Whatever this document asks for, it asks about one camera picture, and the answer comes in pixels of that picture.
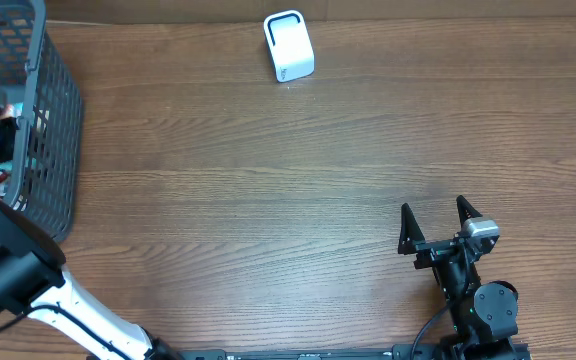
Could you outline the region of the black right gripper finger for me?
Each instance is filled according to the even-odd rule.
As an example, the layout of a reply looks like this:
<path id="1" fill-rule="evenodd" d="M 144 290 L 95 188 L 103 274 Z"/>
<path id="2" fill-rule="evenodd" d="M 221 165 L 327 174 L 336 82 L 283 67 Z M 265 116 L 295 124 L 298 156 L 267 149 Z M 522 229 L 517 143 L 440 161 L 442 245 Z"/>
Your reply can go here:
<path id="1" fill-rule="evenodd" d="M 466 228 L 469 221 L 483 217 L 463 195 L 456 198 L 456 205 L 462 228 Z"/>
<path id="2" fill-rule="evenodd" d="M 398 253 L 410 255 L 417 252 L 417 246 L 425 243 L 425 237 L 419 228 L 414 213 L 408 203 L 401 206 L 401 229 Z"/>

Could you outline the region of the orange tissue packet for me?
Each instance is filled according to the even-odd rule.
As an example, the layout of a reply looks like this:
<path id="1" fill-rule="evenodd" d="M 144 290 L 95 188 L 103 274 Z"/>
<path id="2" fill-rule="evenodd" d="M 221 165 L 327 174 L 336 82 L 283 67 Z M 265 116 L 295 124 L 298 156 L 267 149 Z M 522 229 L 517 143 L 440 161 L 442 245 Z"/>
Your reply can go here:
<path id="1" fill-rule="evenodd" d="M 12 118 L 17 119 L 22 115 L 22 111 L 23 111 L 22 103 L 7 104 L 0 111 L 0 120 L 12 119 Z"/>

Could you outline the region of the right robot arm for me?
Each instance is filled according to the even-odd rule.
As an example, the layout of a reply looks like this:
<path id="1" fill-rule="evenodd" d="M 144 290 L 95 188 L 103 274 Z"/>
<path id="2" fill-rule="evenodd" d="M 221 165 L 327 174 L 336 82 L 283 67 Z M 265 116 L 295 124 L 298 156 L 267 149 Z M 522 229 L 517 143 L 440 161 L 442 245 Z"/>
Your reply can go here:
<path id="1" fill-rule="evenodd" d="M 460 229 L 453 237 L 428 242 L 411 207 L 401 206 L 400 255 L 413 255 L 417 270 L 429 268 L 445 305 L 409 345 L 395 345 L 395 359 L 519 360 L 531 357 L 526 344 L 515 345 L 519 294 L 507 281 L 481 282 L 475 263 L 490 253 L 500 228 L 468 200 L 456 198 Z"/>

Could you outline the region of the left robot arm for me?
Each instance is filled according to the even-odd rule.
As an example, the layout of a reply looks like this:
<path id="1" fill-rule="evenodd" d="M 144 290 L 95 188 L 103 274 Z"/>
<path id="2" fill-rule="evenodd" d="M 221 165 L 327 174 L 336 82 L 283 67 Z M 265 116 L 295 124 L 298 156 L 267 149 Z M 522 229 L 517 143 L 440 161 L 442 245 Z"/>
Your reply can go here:
<path id="1" fill-rule="evenodd" d="M 130 323 L 84 289 L 60 247 L 41 228 L 0 200 L 0 313 L 13 319 L 0 333 L 31 318 L 88 350 L 92 359 L 173 360 L 180 353 Z"/>

